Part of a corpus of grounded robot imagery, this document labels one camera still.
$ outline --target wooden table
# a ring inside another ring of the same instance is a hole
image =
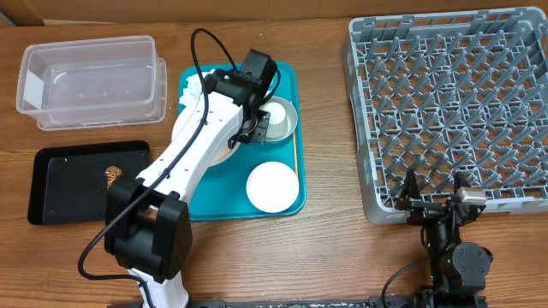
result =
[[[243,21],[0,29],[0,306],[104,307],[140,298],[132,281],[87,281],[76,262],[101,222],[32,226],[27,222],[33,158],[48,146],[143,139],[156,157],[170,142],[177,81],[192,66],[190,33],[213,31],[236,61],[250,48],[293,66],[301,100],[307,202],[291,217],[193,223],[194,246],[183,270],[194,299],[228,301],[366,299],[386,280],[425,255],[419,229],[373,225],[363,215],[355,166],[354,123],[343,86],[339,50],[348,19]],[[151,35],[168,67],[164,122],[117,128],[44,132],[15,110],[23,52],[30,44]],[[226,62],[206,36],[200,62]],[[495,261],[487,276],[492,307],[546,307],[548,214],[485,215],[462,238],[486,246]],[[101,245],[86,261],[92,273],[123,273]],[[397,279],[389,293],[414,291],[426,266]]]

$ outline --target small robot arm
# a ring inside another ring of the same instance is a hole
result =
[[[184,308],[189,304],[182,285],[181,267],[190,253],[192,230],[188,204],[215,154],[236,142],[263,143],[269,114],[259,107],[267,100],[277,65],[270,56],[250,50],[239,70],[217,69],[205,77],[209,110],[198,137],[170,171],[104,237],[104,249],[132,275],[146,281],[157,308]],[[191,142],[205,112],[204,96],[168,148],[136,179],[120,177],[107,194],[106,224],[136,200],[176,160]],[[150,216],[157,210],[156,217]],[[143,298],[145,290],[140,285]],[[147,301],[143,307],[148,308]]]
[[[487,197],[481,188],[471,187],[460,171],[455,172],[453,181],[454,192],[444,203],[423,200],[414,170],[409,169],[396,203],[397,210],[409,211],[408,225],[422,227],[421,241],[429,255],[413,264],[428,260],[432,272],[432,285],[415,293],[409,308],[488,307],[477,293],[485,288],[493,256],[485,247],[463,242],[459,232],[459,227],[475,222],[481,215]],[[381,293],[384,307],[388,306],[384,294],[392,280]]]

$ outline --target gray dish rack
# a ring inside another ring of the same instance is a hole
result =
[[[370,222],[405,222],[394,204],[408,168],[425,201],[445,201],[460,170],[485,211],[548,210],[541,10],[364,17],[348,29],[342,67]]]

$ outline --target white napkin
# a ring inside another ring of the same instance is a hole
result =
[[[213,74],[215,69],[212,69],[209,73],[202,72],[202,75],[206,77],[208,74]],[[187,78],[188,86],[182,90],[182,96],[179,98],[179,104],[185,107],[195,106],[200,99],[202,93],[202,85],[200,84],[200,78],[198,74],[194,74]]]

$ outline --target black cable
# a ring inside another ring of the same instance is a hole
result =
[[[425,243],[425,226],[422,226],[422,228],[420,229],[420,243],[422,244],[423,247],[426,247],[426,243]]]
[[[232,60],[232,57],[230,56],[229,52],[224,48],[223,43],[215,36],[213,33],[203,29],[198,28],[192,32],[192,36],[190,37],[190,51],[192,53],[192,58],[194,60],[194,66],[196,67],[196,71],[198,72],[198,78],[200,79],[200,84],[202,85],[202,92],[205,93],[206,88],[206,82],[204,81],[204,76],[202,76],[202,70],[200,68],[200,65],[198,64],[198,57],[196,56],[196,50],[194,47],[194,39],[196,38],[196,34],[203,32],[207,33],[209,36],[211,36],[215,41],[219,44],[219,46],[223,49],[224,54],[229,58],[230,63],[235,68],[234,61]],[[80,272],[80,275],[82,275],[84,278],[87,278],[89,280],[111,280],[111,279],[131,279],[135,280],[140,284],[140,287],[143,287],[143,290],[145,292],[146,302],[151,308],[154,308],[154,305],[152,304],[152,298],[150,291],[148,289],[148,286],[146,285],[146,281],[137,276],[137,275],[92,275],[87,273],[84,270],[84,261],[86,260],[87,255],[89,252],[97,245],[97,243],[104,237],[105,234],[107,234],[117,223],[119,223],[125,216],[127,216],[132,210],[134,210],[141,202],[143,202],[146,198],[146,196],[154,190],[154,188],[163,181],[167,176],[170,175],[171,170],[177,165],[179,160],[183,157],[183,155],[187,152],[188,148],[192,145],[192,143],[196,140],[198,135],[200,134],[200,131],[202,130],[202,127],[206,124],[206,118],[209,113],[209,99],[207,95],[204,95],[204,113],[202,114],[202,117],[200,119],[200,123],[198,124],[198,127],[194,131],[193,135],[190,137],[190,140],[185,144],[185,146],[182,148],[182,150],[177,154],[177,156],[173,159],[173,161],[162,171],[160,176],[128,207],[126,207],[116,218],[114,218],[110,223],[104,227],[101,232],[99,232],[95,238],[87,244],[86,248],[80,255],[80,258],[78,259],[78,272]]]
[[[428,256],[424,257],[424,258],[421,258],[421,259],[418,259],[417,261],[414,261],[412,262],[411,264],[408,264],[407,266],[405,266],[404,268],[398,270],[394,275],[392,275],[392,277],[384,284],[384,287],[383,287],[383,291],[380,293],[380,299],[383,303],[383,307],[384,308],[389,308],[388,307],[388,304],[386,303],[386,290],[388,290],[388,286],[401,274],[405,273],[406,271],[408,270],[411,270],[412,268],[416,267],[417,265],[421,265],[423,264],[424,262],[426,261],[429,261],[431,258],[434,258],[434,257],[437,257],[439,255],[441,255],[442,253],[444,253],[447,248],[449,247],[449,245],[451,244],[451,241],[452,241],[452,238],[453,238],[453,234],[455,233],[455,227],[456,227],[456,215],[455,215],[455,207],[451,207],[451,231],[450,231],[450,235],[449,237],[447,238],[447,242],[445,243],[445,246],[443,249],[441,249],[439,252],[433,252],[433,253],[430,253]],[[423,231],[421,229],[420,231],[420,235],[421,235],[421,239],[423,240]]]
[[[277,75],[276,85],[274,86],[274,89],[272,89],[272,91],[270,93],[268,93],[268,95],[266,95],[265,98],[263,98],[263,103],[266,103],[269,100],[271,100],[271,98],[274,96],[274,93],[277,90],[277,87],[280,86],[280,80],[282,79],[282,73],[280,73],[279,69],[276,70],[276,75]]]

